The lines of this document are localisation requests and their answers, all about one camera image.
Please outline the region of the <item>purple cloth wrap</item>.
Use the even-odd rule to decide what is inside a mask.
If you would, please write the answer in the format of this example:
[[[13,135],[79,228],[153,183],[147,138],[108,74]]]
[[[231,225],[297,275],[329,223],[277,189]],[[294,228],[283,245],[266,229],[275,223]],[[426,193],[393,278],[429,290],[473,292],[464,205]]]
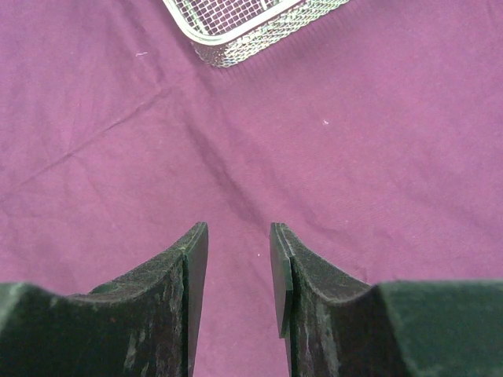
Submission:
[[[194,373],[286,376],[269,231],[361,280],[502,274],[502,4],[352,1],[206,65],[160,1],[1,4],[1,278],[88,292],[205,221]]]

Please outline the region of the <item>metal mesh tray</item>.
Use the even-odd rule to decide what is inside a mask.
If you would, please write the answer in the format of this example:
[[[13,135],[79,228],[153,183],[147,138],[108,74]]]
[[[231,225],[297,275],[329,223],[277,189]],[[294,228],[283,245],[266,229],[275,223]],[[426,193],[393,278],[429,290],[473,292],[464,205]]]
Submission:
[[[247,60],[346,3],[346,0],[163,0],[198,57],[217,68]]]

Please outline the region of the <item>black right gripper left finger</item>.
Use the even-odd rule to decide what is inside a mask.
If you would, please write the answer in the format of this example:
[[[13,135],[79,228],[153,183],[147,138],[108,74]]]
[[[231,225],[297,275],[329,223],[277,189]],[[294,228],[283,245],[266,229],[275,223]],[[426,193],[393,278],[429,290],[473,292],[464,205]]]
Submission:
[[[208,255],[196,223],[165,251],[84,295],[1,286],[4,376],[191,376]]]

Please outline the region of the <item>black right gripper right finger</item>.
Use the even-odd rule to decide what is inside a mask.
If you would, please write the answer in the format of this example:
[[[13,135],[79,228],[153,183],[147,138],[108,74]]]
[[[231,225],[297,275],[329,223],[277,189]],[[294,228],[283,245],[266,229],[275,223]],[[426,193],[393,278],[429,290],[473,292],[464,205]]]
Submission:
[[[278,332],[292,376],[499,376],[500,280],[366,284],[270,228]]]

